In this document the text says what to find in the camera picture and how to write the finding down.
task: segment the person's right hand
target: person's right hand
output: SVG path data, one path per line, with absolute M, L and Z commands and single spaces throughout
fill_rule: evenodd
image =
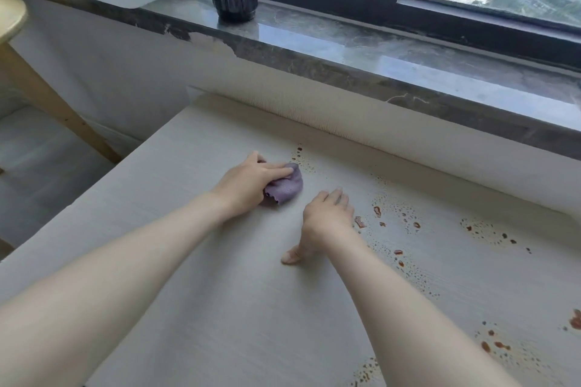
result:
M 332 193 L 320 192 L 304 209 L 300 243 L 285 252 L 281 262 L 294 265 L 322 251 L 326 242 L 333 241 L 345 230 L 353 229 L 354 211 L 343 189 L 337 188 Z

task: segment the wooden stool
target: wooden stool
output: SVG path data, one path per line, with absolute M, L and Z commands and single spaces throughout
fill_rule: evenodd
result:
M 23 0 L 0 0 L 0 67 L 35 106 L 68 127 L 112 163 L 119 163 L 121 156 L 8 44 L 22 29 L 27 18 L 28 11 Z

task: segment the window frame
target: window frame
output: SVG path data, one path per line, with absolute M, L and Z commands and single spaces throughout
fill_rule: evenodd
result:
M 581 28 L 440 0 L 272 0 L 509 57 L 581 71 Z

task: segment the marble window sill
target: marble window sill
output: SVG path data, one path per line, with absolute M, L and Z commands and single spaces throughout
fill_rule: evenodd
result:
M 51 0 L 186 41 L 220 40 L 236 57 L 581 161 L 581 74 L 428 43 L 262 2 L 223 24 L 211 0 L 124 9 Z

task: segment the stool seat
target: stool seat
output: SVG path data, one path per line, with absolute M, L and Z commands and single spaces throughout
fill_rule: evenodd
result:
M 0 0 L 0 44 L 17 35 L 27 18 L 23 0 Z

